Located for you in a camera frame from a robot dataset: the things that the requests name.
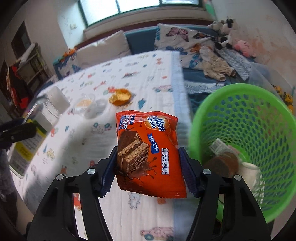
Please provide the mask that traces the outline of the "orange chocolate wafer packet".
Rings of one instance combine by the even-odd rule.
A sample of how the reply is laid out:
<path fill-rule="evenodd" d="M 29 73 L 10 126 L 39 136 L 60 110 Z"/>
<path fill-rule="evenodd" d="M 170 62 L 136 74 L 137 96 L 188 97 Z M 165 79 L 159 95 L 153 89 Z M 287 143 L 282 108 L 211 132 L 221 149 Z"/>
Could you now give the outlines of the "orange chocolate wafer packet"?
<path fill-rule="evenodd" d="M 161 111 L 116 113 L 120 189 L 158 198 L 186 198 L 177 117 Z"/>

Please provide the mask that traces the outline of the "clear plastic jelly cup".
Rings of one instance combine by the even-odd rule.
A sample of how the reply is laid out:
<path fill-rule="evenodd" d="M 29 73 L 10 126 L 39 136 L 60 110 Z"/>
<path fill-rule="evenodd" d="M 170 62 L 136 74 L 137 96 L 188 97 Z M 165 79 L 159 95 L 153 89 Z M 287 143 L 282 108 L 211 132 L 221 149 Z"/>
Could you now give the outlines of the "clear plastic jelly cup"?
<path fill-rule="evenodd" d="M 106 106 L 106 99 L 97 99 L 94 94 L 83 94 L 83 96 L 75 102 L 72 113 L 85 119 L 92 119 L 102 114 Z"/>

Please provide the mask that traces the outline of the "gold foil wrapper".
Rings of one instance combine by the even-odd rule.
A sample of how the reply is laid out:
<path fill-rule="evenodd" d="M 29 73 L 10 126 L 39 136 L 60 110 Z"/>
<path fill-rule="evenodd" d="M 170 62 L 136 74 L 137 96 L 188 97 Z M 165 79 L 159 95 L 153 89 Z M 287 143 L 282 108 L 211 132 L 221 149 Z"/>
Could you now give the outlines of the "gold foil wrapper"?
<path fill-rule="evenodd" d="M 109 102 L 114 106 L 121 106 L 130 101 L 132 93 L 127 89 L 117 89 L 109 98 Z"/>

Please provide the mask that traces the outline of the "beige paper cup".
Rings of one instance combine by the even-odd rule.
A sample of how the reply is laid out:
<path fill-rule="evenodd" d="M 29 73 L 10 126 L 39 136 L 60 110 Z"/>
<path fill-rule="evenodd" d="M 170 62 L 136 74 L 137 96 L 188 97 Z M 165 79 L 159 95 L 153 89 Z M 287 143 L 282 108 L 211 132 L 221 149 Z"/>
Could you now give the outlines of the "beige paper cup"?
<path fill-rule="evenodd" d="M 244 179 L 248 188 L 262 208 L 264 199 L 265 183 L 260 171 L 260 168 L 249 162 L 241 162 L 238 169 L 238 174 Z"/>

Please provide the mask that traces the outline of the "cartoon print white tablecloth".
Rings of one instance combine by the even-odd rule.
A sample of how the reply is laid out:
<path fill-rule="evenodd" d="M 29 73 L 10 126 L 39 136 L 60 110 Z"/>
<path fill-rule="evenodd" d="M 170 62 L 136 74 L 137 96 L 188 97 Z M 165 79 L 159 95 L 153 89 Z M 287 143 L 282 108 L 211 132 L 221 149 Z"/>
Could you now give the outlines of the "cartoon print white tablecloth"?
<path fill-rule="evenodd" d="M 178 142 L 186 144 L 190 125 L 184 77 L 177 51 L 151 51 L 112 60 L 82 70 L 55 84 L 72 105 L 83 94 L 107 100 L 104 112 L 92 119 L 72 113 L 59 118 L 33 157 L 16 189 L 31 212 L 36 212 L 54 178 L 77 176 L 106 158 L 117 144 L 115 115 L 123 110 L 162 111 L 178 117 Z M 132 93 L 130 101 L 114 106 L 117 89 Z M 123 191 L 117 183 L 100 199 L 114 240 L 176 240 L 176 200 Z"/>

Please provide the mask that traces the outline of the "metal storage rack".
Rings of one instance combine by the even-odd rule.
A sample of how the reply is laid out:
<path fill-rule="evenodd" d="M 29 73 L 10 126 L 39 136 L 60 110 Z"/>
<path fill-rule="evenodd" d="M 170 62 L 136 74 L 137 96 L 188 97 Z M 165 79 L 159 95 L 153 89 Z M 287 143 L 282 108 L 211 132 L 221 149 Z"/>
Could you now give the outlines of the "metal storage rack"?
<path fill-rule="evenodd" d="M 8 97 L 13 98 L 13 93 L 24 84 L 25 90 L 35 94 L 37 90 L 52 76 L 46 64 L 41 47 L 33 43 L 12 65 L 8 66 L 6 72 L 6 88 Z"/>

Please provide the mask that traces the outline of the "green plastic mesh basket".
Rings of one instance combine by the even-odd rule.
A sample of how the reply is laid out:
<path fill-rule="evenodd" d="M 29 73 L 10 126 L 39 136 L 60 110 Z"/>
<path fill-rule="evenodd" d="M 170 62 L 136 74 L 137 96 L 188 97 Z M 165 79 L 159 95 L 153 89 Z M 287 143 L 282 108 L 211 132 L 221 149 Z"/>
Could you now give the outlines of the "green plastic mesh basket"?
<path fill-rule="evenodd" d="M 253 191 L 266 222 L 276 219 L 295 195 L 295 117 L 273 93 L 246 83 L 226 85 L 199 105 L 189 155 L 201 164 L 213 157 L 216 139 L 260 169 Z"/>

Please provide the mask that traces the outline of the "blue sofa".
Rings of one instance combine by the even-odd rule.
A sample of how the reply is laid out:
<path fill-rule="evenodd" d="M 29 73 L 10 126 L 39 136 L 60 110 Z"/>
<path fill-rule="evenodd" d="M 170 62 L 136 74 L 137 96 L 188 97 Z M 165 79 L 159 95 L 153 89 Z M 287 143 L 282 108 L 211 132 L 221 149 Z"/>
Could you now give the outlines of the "blue sofa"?
<path fill-rule="evenodd" d="M 129 44 L 129 48 L 132 54 L 140 54 L 144 52 L 149 52 L 154 49 L 154 41 L 157 34 L 157 27 L 146 27 L 141 29 L 135 29 L 131 31 L 125 32 L 125 37 L 127 39 L 127 42 Z M 62 80 L 64 77 L 68 76 L 69 74 L 63 74 L 62 68 L 66 66 L 66 61 L 68 59 L 65 59 L 63 62 L 58 62 L 55 60 L 53 62 L 53 67 L 56 72 L 56 75 L 59 80 Z M 183 69 L 184 78 L 190 86 L 193 86 L 194 84 L 210 84 L 213 83 L 214 80 L 210 79 L 208 77 L 204 77 L 202 72 L 200 70 L 193 70 L 193 69 Z M 209 92 L 200 92 L 200 93 L 194 93 L 189 92 L 189 90 L 192 90 L 193 87 L 188 87 L 188 97 L 190 100 L 190 108 L 192 110 L 192 113 L 196 113 L 198 107 L 200 104 L 205 100 L 205 98 L 210 94 Z"/>

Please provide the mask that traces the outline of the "beige baby clothes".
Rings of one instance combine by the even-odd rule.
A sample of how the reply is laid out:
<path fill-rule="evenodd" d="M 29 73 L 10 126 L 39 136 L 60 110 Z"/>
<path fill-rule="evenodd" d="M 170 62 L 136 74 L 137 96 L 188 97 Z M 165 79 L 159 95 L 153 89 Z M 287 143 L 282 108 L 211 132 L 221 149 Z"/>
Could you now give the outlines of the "beige baby clothes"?
<path fill-rule="evenodd" d="M 200 49 L 203 72 L 206 77 L 224 82 L 227 76 L 235 76 L 235 69 L 232 68 L 223 58 L 218 57 L 208 46 Z"/>

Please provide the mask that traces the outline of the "clear plastic toy bin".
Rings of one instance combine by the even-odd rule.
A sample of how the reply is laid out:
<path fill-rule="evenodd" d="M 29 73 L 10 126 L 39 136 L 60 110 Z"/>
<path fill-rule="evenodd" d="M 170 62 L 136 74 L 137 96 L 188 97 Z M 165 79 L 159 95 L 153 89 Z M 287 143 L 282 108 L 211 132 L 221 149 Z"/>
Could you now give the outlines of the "clear plastic toy bin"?
<path fill-rule="evenodd" d="M 259 63 L 250 63 L 250 72 L 247 83 L 276 94 L 273 84 L 277 84 L 278 77 L 279 73 L 275 69 Z"/>

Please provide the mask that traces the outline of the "grey sofa cushion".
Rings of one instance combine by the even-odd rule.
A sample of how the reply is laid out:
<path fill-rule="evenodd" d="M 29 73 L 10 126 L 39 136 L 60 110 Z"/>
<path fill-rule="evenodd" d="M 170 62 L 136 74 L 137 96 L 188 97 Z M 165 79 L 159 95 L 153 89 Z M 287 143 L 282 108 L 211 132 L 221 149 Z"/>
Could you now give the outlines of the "grey sofa cushion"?
<path fill-rule="evenodd" d="M 76 52 L 82 69 L 131 55 L 130 46 L 122 30 L 91 43 Z"/>

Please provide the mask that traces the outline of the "pink plush toy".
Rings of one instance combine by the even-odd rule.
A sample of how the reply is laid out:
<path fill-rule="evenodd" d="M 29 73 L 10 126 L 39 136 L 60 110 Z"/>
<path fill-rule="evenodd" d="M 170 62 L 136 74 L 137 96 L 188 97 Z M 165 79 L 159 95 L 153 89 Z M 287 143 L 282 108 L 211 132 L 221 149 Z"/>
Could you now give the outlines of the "pink plush toy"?
<path fill-rule="evenodd" d="M 252 48 L 252 46 L 244 40 L 238 40 L 236 44 L 234 45 L 234 49 L 236 51 L 239 51 L 243 54 L 244 57 L 250 58 L 250 57 L 256 57 L 255 51 Z"/>

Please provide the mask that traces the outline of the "butterfly print pillow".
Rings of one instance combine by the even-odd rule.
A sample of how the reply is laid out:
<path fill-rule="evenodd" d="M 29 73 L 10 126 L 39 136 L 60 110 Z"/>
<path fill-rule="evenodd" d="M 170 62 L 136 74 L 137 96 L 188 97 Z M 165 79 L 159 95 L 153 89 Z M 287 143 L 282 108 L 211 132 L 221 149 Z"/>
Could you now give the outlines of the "butterfly print pillow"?
<path fill-rule="evenodd" d="M 186 27 L 159 23 L 156 29 L 154 48 L 156 50 L 178 51 L 181 64 L 187 69 L 202 70 L 200 49 L 215 50 L 211 36 Z"/>

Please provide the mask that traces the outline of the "green framed window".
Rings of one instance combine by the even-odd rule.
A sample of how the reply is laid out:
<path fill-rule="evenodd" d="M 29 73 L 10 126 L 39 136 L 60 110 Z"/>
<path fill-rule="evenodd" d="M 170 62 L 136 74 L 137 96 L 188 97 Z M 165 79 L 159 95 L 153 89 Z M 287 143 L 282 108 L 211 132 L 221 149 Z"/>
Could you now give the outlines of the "green framed window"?
<path fill-rule="evenodd" d="M 118 0 L 84 0 L 78 2 L 79 9 L 82 13 L 86 26 L 93 25 L 99 21 L 111 18 L 112 16 L 129 13 L 132 11 L 158 8 L 163 6 L 194 6 L 201 7 L 201 1 L 118 1 Z"/>

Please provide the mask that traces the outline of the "black white plush toy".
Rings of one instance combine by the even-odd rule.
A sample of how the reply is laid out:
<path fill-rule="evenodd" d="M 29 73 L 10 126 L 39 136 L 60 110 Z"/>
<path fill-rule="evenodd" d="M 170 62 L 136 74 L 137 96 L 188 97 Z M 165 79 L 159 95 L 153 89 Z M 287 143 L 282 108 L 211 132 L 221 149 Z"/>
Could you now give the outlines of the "black white plush toy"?
<path fill-rule="evenodd" d="M 208 28 L 218 33 L 218 36 L 213 39 L 216 49 L 233 48 L 235 45 L 235 35 L 238 31 L 238 24 L 235 19 L 215 20 L 208 25 Z"/>

